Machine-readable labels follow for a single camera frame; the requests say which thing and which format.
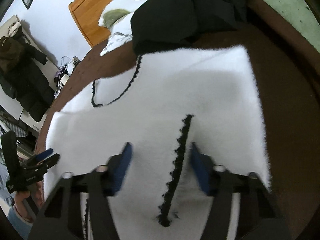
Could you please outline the white fuzzy cardigan black trim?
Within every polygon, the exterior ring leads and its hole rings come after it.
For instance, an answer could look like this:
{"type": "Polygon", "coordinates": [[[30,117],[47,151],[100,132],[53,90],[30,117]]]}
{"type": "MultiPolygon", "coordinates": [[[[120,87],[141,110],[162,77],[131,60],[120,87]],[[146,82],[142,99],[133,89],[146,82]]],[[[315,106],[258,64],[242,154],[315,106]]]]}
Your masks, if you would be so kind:
{"type": "Polygon", "coordinates": [[[101,78],[56,112],[46,146],[60,155],[44,177],[49,196],[65,172],[91,172],[125,143],[132,159],[110,208],[121,239],[199,239],[212,197],[199,187],[190,146],[230,172],[270,187],[265,124],[245,47],[145,54],[101,78]]]}

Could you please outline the white mug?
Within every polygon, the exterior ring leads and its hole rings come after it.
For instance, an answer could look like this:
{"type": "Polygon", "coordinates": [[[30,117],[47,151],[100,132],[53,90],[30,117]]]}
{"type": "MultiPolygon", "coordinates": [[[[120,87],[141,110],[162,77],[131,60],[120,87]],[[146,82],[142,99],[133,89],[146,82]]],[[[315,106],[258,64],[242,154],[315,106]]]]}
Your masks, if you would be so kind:
{"type": "Polygon", "coordinates": [[[68,81],[68,79],[69,79],[69,75],[64,74],[63,77],[61,77],[60,79],[60,83],[59,83],[60,87],[63,87],[68,81]]]}

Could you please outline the dark hanging coat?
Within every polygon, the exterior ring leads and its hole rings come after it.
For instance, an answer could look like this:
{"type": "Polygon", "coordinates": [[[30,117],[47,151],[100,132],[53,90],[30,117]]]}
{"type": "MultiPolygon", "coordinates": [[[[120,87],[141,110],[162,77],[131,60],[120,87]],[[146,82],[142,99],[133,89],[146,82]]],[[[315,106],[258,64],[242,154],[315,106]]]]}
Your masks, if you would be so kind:
{"type": "Polygon", "coordinates": [[[45,65],[47,57],[30,44],[1,37],[1,87],[39,122],[54,101],[54,90],[35,61],[45,65]]]}

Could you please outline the brown bed sheet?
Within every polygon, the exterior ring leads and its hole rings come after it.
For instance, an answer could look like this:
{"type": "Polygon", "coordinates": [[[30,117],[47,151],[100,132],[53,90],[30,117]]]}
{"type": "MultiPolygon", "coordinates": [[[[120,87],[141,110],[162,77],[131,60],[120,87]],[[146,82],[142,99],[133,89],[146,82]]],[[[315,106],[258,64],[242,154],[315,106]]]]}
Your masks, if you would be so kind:
{"type": "MultiPolygon", "coordinates": [[[[245,0],[245,15],[236,30],[153,53],[243,46],[258,88],[270,187],[257,173],[232,173],[207,155],[213,202],[199,239],[297,239],[319,213],[319,52],[263,0],[245,0]]],[[[47,139],[53,115],[85,87],[134,69],[142,55],[132,41],[104,56],[93,47],[52,104],[41,137],[47,139]]],[[[44,195],[31,238],[121,239],[110,208],[110,158],[91,172],[60,176],[44,195]]]]}

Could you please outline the white bear print pillow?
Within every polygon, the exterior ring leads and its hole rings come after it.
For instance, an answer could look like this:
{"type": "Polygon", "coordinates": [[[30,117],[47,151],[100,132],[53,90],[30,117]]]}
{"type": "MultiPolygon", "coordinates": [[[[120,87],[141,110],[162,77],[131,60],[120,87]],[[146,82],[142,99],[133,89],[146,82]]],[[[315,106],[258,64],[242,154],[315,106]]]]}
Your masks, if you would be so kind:
{"type": "Polygon", "coordinates": [[[104,56],[130,41],[148,51],[174,47],[192,35],[197,19],[191,0],[112,0],[98,24],[110,31],[104,56]]]}

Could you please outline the black garment pile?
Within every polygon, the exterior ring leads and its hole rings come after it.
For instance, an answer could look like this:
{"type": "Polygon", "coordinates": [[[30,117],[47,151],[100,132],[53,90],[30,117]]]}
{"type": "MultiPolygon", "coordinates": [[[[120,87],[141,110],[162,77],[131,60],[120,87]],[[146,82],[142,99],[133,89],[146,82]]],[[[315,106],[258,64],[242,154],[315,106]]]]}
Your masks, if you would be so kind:
{"type": "Polygon", "coordinates": [[[205,33],[233,31],[245,0],[148,0],[131,18],[136,55],[190,46],[205,33]]]}

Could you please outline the wooden headboard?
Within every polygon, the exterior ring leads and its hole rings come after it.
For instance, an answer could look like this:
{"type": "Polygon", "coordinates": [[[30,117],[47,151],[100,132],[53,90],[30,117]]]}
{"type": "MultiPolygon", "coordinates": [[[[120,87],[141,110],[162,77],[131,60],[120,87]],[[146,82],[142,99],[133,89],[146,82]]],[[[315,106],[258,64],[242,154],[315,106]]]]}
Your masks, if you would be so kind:
{"type": "Polygon", "coordinates": [[[110,34],[100,27],[98,20],[106,5],[112,0],[74,0],[69,4],[71,16],[87,43],[93,47],[106,40],[110,34]]]}

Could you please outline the green cow print blanket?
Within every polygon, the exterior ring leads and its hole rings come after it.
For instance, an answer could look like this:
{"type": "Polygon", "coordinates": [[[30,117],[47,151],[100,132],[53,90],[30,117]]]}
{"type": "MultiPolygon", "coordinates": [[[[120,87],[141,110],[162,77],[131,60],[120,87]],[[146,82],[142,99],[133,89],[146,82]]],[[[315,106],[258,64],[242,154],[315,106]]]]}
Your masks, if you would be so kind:
{"type": "Polygon", "coordinates": [[[319,23],[304,0],[263,0],[289,22],[317,51],[319,23]]]}

